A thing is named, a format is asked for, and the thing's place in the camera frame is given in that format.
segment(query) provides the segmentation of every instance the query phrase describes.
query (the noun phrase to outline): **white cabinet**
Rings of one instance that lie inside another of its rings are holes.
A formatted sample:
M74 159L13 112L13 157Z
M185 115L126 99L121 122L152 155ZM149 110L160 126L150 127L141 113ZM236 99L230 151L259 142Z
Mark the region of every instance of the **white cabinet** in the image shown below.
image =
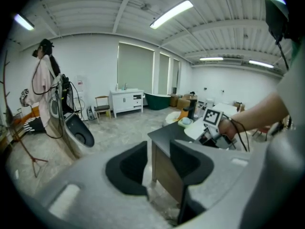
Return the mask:
M111 92L113 113L141 109L143 113L143 90L130 89L126 91Z

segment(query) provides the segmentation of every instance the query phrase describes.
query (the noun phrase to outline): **cabinet door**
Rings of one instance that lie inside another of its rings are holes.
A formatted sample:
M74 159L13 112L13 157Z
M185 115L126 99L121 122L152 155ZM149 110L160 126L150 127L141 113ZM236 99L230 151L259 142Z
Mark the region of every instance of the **cabinet door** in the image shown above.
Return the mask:
M116 112L124 111L124 109L126 108L124 99L125 98L123 97L116 97L113 99L113 107Z
M125 97L125 108L132 110L133 109L133 96Z

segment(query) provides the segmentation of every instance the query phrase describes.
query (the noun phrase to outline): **chair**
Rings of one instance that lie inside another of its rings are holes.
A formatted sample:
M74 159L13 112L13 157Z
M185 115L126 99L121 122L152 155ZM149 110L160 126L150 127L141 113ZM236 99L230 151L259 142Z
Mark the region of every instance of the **chair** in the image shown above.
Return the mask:
M257 132L261 132L260 135L262 133L266 134L265 141L267 141L267 135L268 135L268 131L270 130L270 128L271 128L270 126L265 126L265 127L258 128L252 136L254 136Z
M99 106L97 104L97 100L98 99L101 99L101 98L107 98L107 102L108 102L108 105L101 105ZM97 117L97 122L99 123L99 117L100 117L100 113L103 113L103 112L107 112L109 111L109 118L111 118L111 112L110 112L110 106L109 106L109 98L108 96L99 96L99 97L96 97L95 98L95 101L96 101L96 107L94 107L94 110L96 112L96 117Z

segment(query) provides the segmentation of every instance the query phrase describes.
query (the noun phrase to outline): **ceiling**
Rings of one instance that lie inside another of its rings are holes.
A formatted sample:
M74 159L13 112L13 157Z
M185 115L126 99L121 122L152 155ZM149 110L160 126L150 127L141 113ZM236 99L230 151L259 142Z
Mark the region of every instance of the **ceiling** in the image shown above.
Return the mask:
M9 39L25 49L42 38L82 33L129 36L158 45L195 66L202 56L230 58L224 65L256 67L283 74L284 61L265 23L264 0L190 0L194 7L154 30L154 18L182 0L31 0L22 11L35 29L14 24ZM291 42L281 42L288 61ZM247 60L275 65L250 66Z

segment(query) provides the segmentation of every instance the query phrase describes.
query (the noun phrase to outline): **green bathtub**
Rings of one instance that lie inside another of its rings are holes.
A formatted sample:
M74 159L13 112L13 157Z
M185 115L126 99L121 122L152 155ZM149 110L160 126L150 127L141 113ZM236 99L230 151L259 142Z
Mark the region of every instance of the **green bathtub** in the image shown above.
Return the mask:
M168 108L171 101L171 96L161 95L161 94L147 94L145 93L145 98L148 107L153 110L160 110Z

